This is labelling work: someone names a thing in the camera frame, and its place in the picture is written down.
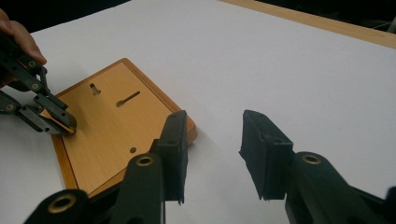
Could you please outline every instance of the white surface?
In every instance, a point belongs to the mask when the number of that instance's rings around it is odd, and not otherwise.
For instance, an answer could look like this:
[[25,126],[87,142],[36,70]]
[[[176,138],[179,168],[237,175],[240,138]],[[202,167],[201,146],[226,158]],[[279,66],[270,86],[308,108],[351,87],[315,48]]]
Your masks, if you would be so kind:
[[[238,155],[245,109],[350,185],[382,198],[395,185],[395,49],[213,0],[134,0],[34,37],[52,92],[125,57],[195,121],[186,202],[167,203],[167,223],[288,223]],[[22,223],[64,185],[48,135],[4,116],[0,134],[0,223]]]

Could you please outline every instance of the wooden frame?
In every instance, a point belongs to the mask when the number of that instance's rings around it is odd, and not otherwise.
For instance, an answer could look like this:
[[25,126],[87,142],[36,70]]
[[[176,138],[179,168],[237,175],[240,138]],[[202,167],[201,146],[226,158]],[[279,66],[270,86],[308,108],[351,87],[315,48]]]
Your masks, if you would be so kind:
[[[78,121],[74,135],[52,136],[64,183],[67,189],[83,189],[90,197],[119,183],[127,161],[147,152],[152,140],[159,138],[166,117],[180,110],[128,59],[57,96]],[[133,99],[120,106],[128,96]],[[196,137],[195,124],[188,118],[188,144]]]

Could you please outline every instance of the person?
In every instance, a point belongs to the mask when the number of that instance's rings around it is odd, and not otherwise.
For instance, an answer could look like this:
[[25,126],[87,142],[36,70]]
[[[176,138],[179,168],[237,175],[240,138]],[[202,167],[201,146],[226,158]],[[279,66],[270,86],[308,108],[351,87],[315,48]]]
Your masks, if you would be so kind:
[[[47,59],[43,56],[40,48],[25,27],[17,21],[11,21],[7,13],[0,8],[0,32],[12,36],[14,41],[21,49],[36,59],[38,62],[45,64]],[[3,88],[11,81],[16,80],[10,73],[0,69],[0,88]]]

